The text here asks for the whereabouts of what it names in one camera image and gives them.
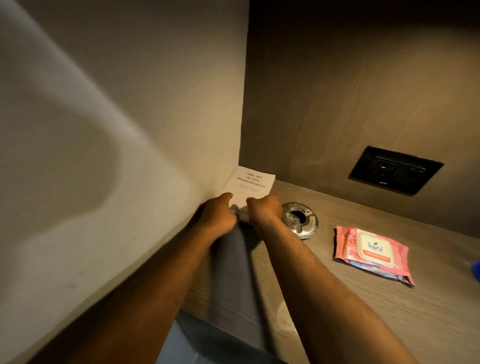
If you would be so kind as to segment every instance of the silver ashtray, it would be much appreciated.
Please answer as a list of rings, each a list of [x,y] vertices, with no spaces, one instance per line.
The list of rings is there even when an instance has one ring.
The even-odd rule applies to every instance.
[[[318,230],[318,218],[308,206],[298,202],[288,202],[282,207],[282,221],[300,239],[308,239]]]

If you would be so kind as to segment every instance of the black switch plate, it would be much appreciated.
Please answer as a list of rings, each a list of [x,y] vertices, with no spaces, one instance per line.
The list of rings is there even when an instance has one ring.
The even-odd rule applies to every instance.
[[[431,159],[368,146],[350,178],[414,195],[443,165]]]

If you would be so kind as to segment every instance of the wet wipes package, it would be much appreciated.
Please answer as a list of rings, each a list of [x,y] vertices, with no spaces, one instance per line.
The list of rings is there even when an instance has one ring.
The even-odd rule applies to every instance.
[[[335,258],[414,286],[407,255],[408,247],[393,239],[357,228],[336,227]]]

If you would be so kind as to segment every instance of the white book cover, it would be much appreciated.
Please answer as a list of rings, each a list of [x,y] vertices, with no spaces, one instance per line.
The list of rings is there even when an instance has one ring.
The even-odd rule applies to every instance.
[[[267,196],[272,189],[274,181],[274,174],[262,173],[238,166],[223,187],[221,194],[225,192],[233,193],[233,197],[230,200],[230,209],[238,215],[240,220],[249,222],[247,198]]]

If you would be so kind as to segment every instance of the white wall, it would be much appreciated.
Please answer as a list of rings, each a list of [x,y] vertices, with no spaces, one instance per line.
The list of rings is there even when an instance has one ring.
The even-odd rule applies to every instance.
[[[22,5],[0,0],[0,363],[26,361],[223,186],[248,23],[247,0]]]

